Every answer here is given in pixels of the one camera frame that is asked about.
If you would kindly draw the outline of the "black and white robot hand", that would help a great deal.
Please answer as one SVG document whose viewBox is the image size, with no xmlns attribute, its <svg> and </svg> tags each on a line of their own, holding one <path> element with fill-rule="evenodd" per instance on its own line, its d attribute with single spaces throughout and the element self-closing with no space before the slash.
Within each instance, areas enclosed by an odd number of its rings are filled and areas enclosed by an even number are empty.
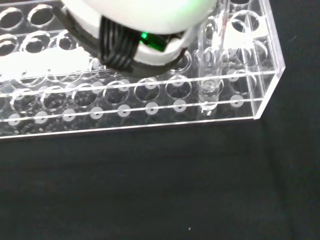
<svg viewBox="0 0 320 240">
<path fill-rule="evenodd" d="M 215 0 L 63 0 L 53 12 L 102 66 L 149 78 L 185 57 L 216 6 Z"/>
</svg>

